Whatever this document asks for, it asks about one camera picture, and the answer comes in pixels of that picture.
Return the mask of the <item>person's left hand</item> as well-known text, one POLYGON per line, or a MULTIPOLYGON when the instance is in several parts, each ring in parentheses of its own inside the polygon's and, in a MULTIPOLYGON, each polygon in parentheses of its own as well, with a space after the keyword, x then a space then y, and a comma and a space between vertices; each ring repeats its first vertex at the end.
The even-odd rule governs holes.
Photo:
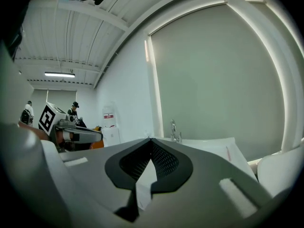
POLYGON ((58 131, 56 133, 56 138, 57 138, 57 144, 60 149, 64 149, 67 151, 71 151, 73 149, 72 147, 73 134, 71 132, 58 131))

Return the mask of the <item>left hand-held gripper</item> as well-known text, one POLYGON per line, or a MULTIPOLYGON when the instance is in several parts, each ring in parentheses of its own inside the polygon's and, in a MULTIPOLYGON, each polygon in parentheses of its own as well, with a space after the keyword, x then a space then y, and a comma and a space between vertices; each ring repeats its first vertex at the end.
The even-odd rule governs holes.
POLYGON ((54 127, 64 128, 63 139, 75 143, 96 143, 103 140, 103 134, 84 127, 73 127, 76 125, 74 117, 67 114, 57 105, 46 102, 45 108, 38 121, 39 129, 48 136, 51 135, 54 127))

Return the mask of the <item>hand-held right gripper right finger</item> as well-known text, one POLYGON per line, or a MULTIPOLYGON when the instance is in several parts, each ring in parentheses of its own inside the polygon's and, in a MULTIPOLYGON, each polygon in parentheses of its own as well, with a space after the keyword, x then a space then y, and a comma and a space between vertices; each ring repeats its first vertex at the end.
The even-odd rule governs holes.
POLYGON ((193 171, 177 191, 153 195, 139 217, 141 228, 228 228, 271 200, 255 179, 216 154, 165 140, 153 142, 185 154, 193 171))

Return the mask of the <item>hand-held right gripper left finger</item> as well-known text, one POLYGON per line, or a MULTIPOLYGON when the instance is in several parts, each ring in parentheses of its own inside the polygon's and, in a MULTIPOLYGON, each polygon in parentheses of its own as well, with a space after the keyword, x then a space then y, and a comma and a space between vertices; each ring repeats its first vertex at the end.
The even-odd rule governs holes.
POLYGON ((89 196, 122 215, 144 211, 152 201, 151 140, 62 153, 61 159, 89 196))

